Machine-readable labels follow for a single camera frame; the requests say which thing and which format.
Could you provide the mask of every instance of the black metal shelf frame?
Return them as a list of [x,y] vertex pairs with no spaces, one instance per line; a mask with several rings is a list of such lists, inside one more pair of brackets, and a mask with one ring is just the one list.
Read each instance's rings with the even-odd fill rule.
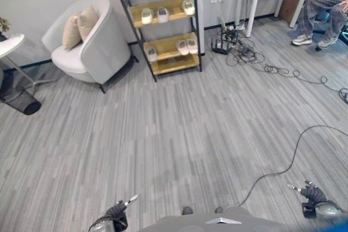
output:
[[[143,35],[140,28],[135,28],[133,19],[132,19],[131,14],[129,13],[129,10],[128,10],[128,8],[132,6],[131,0],[120,0],[120,1],[122,4],[122,7],[126,13],[126,16],[128,18],[129,24],[132,27],[133,33],[136,37],[136,40],[140,46],[141,52],[146,60],[147,66],[150,69],[153,80],[155,82],[157,82],[157,77],[154,75],[151,64],[147,60],[147,55],[146,55],[146,52],[144,49],[144,43],[145,43],[144,35]],[[194,5],[195,5],[196,12],[195,12],[195,15],[193,17],[190,17],[190,24],[191,24],[191,31],[194,32],[196,34],[196,37],[197,37],[198,57],[199,57],[199,61],[200,61],[199,66],[200,66],[200,72],[202,72],[201,37],[200,37],[200,24],[199,24],[199,15],[198,15],[199,12],[198,12],[198,1],[197,0],[194,0]]]

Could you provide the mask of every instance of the wooden shelf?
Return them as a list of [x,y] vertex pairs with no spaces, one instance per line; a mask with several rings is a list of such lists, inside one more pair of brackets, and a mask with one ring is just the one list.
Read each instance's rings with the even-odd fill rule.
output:
[[186,40],[190,38],[195,38],[195,33],[177,35],[169,38],[154,40],[151,42],[144,43],[144,49],[147,50],[151,46],[157,50],[157,60],[166,60],[173,57],[181,56],[179,51],[176,49],[176,42],[179,40]]
[[189,54],[185,57],[176,57],[163,61],[156,61],[151,63],[153,74],[163,74],[174,72],[200,64],[200,59],[197,54]]
[[190,16],[186,15],[185,12],[181,8],[183,1],[184,0],[165,0],[165,1],[151,2],[151,3],[144,4],[144,5],[137,5],[137,6],[131,7],[130,13],[132,14],[132,17],[133,17],[134,26],[136,28],[149,26],[149,25],[143,25],[141,23],[141,12],[145,8],[150,8],[153,11],[153,20],[152,20],[151,24],[158,24],[157,10],[160,7],[168,9],[169,21],[174,21],[174,20],[179,20],[179,19],[184,19],[184,18],[190,17]]

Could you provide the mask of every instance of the potted plant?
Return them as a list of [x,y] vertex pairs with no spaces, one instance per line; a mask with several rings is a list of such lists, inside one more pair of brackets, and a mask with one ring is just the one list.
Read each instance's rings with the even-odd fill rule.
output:
[[10,23],[7,19],[0,17],[0,42],[5,41],[7,38],[2,32],[7,32],[10,29]]

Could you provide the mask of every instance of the cardboard box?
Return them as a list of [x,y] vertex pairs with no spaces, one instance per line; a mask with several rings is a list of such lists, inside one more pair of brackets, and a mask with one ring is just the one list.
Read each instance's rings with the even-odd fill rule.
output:
[[281,10],[279,12],[279,18],[284,19],[288,23],[293,19],[297,4],[299,0],[283,0]]

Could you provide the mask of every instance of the pillow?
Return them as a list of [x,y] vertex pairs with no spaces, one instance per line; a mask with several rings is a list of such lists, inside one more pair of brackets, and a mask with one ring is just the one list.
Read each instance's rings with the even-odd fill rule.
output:
[[85,41],[98,21],[98,15],[94,8],[90,5],[86,10],[82,11],[77,18],[77,26],[82,41]]
[[81,35],[77,27],[77,18],[80,12],[75,13],[67,20],[63,31],[63,48],[70,50],[81,42]]

